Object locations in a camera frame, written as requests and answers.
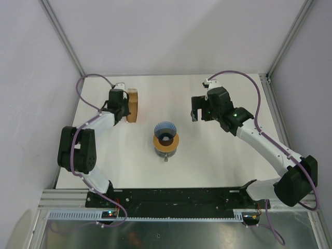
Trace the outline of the blue ribbed dripper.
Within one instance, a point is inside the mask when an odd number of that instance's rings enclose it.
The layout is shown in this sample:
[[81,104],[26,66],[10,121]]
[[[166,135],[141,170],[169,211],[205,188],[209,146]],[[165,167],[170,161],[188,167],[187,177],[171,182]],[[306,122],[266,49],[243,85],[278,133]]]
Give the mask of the blue ribbed dripper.
[[159,140],[163,140],[164,137],[168,137],[171,140],[176,134],[177,129],[175,124],[169,121],[160,122],[154,128],[154,135]]

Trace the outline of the wooden ring dripper stand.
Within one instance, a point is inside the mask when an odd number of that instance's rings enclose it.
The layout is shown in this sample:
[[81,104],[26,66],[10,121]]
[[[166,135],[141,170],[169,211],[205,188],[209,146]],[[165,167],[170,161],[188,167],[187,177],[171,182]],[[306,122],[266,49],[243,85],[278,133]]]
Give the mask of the wooden ring dripper stand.
[[176,134],[174,138],[168,141],[159,140],[155,135],[153,137],[153,144],[155,149],[163,153],[169,153],[177,149],[179,145],[179,135]]

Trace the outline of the glass coffee server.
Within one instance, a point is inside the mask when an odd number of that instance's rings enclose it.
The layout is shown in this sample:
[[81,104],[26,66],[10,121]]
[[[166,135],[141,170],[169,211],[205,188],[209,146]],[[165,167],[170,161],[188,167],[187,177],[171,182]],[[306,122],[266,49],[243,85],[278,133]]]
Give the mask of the glass coffee server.
[[155,152],[160,158],[163,159],[164,162],[168,162],[169,158],[175,155],[177,149],[174,149],[173,151],[166,153],[155,148]]

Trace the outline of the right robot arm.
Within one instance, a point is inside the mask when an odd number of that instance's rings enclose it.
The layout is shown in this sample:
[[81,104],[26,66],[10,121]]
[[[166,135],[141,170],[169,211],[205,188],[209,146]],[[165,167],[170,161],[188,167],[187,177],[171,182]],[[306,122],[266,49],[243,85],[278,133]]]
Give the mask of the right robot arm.
[[191,98],[193,121],[215,120],[225,132],[243,140],[263,156],[275,169],[279,178],[252,180],[240,193],[240,204],[252,208],[261,199],[279,199],[287,206],[295,206],[317,186],[318,163],[312,156],[303,157],[284,144],[272,139],[262,128],[255,126],[254,116],[243,107],[234,107],[228,91],[223,87],[209,90],[206,95]]

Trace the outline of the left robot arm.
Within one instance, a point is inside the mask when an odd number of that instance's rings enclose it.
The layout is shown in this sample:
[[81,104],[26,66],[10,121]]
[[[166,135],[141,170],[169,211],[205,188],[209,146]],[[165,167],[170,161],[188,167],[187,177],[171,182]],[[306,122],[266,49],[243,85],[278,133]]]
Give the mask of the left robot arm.
[[105,208],[114,203],[115,195],[108,191],[112,184],[96,165],[96,139],[129,114],[129,94],[122,89],[111,89],[96,116],[80,127],[66,126],[61,131],[58,166],[81,178],[92,192],[98,193],[96,200]]

